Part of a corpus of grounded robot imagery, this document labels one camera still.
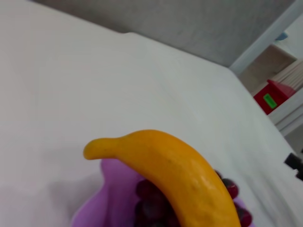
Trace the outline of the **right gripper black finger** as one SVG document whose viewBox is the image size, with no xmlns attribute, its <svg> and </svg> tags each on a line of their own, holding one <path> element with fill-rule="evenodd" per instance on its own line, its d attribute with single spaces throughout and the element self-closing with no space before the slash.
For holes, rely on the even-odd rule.
<svg viewBox="0 0 303 227">
<path fill-rule="evenodd" d="M 284 163 L 292 168 L 297 170 L 296 178 L 303 180 L 303 161 L 297 155 L 290 153 L 287 158 L 284 160 Z"/>
</svg>

